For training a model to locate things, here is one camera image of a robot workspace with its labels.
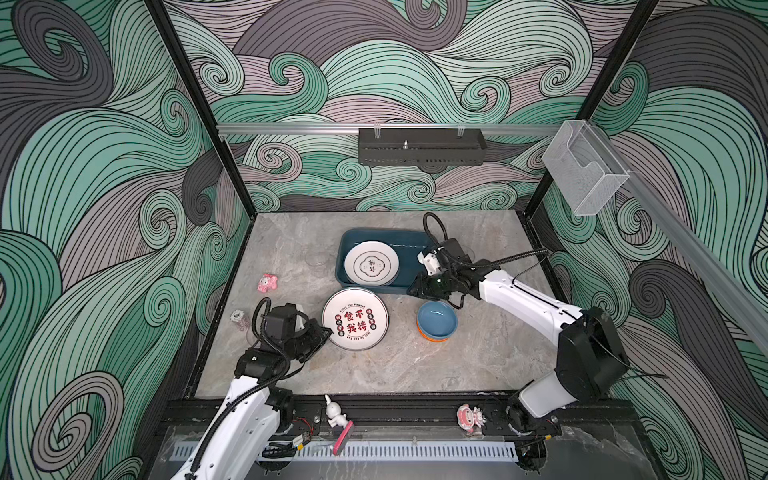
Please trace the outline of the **blue bowl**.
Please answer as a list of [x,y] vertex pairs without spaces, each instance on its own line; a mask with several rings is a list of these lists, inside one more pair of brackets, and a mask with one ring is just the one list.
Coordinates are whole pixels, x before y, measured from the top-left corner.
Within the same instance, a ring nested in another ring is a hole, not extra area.
[[435,335],[446,334],[458,328],[458,319],[453,308],[445,302],[430,301],[420,306],[417,312],[417,326]]

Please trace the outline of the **white plate red circle characters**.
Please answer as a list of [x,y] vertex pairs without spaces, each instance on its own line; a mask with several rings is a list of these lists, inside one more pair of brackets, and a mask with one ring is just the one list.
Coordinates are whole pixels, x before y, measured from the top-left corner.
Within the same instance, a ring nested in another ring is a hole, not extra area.
[[374,292],[350,287],[334,293],[322,310],[322,324],[332,330],[331,342],[348,351],[378,345],[389,327],[389,312]]

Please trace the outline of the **white plate cloud outline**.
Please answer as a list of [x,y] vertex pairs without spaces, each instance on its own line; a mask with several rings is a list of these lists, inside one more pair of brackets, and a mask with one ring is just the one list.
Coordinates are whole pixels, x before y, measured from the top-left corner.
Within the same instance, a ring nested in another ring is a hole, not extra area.
[[366,241],[354,247],[344,258],[344,272],[358,285],[384,286],[398,275],[400,261],[396,251],[379,241]]

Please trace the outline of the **clear drinking glass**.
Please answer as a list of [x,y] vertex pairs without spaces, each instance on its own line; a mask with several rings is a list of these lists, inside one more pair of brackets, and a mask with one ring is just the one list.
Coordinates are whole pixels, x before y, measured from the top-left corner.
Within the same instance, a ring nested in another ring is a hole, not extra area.
[[304,260],[310,267],[322,267],[330,260],[329,253],[321,248],[309,248],[305,254]]

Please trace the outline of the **orange bowl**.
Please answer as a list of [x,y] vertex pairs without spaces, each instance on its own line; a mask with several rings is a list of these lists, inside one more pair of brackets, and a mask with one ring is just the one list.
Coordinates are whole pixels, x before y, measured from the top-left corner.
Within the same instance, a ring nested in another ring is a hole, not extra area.
[[417,326],[417,330],[423,338],[425,338],[430,342],[435,342],[435,343],[444,342],[448,340],[455,333],[455,329],[452,329],[452,330],[449,330],[446,334],[435,335],[430,333],[427,330],[422,329],[420,325]]

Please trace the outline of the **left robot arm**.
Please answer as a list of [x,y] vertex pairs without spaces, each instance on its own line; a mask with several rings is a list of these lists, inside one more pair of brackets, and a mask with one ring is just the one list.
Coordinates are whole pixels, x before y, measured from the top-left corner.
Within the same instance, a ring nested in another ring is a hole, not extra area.
[[333,330],[293,303],[259,301],[251,318],[255,343],[237,361],[216,415],[176,479],[244,479],[263,458],[295,456],[314,427],[295,417],[294,394],[277,383],[298,373]]

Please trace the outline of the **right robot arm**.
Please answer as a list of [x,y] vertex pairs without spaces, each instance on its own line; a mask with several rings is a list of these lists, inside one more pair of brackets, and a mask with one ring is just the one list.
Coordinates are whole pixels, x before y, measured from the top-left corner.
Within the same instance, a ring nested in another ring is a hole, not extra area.
[[509,402],[516,429],[577,402],[604,397],[625,375],[629,358],[610,315],[561,302],[507,273],[503,262],[472,262],[458,241],[449,238],[417,256],[421,271],[408,294],[448,302],[468,295],[496,306],[535,329],[556,348],[552,372],[527,384]]

